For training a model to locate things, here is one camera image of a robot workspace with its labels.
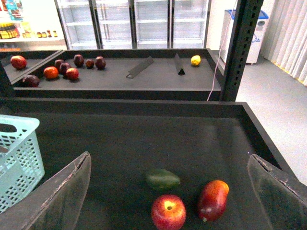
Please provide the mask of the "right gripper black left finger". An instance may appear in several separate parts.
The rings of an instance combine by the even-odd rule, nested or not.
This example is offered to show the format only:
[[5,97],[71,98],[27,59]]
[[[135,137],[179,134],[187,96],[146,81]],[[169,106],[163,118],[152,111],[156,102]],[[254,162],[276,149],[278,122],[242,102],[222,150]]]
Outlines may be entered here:
[[84,152],[26,198],[0,215],[2,230],[72,230],[76,227],[91,176]]

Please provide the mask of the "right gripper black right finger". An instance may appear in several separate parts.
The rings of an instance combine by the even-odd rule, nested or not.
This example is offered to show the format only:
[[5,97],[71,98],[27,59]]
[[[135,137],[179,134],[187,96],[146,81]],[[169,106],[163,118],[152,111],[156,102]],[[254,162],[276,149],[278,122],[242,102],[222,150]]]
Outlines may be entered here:
[[307,228],[307,186],[256,154],[248,174],[271,230]]

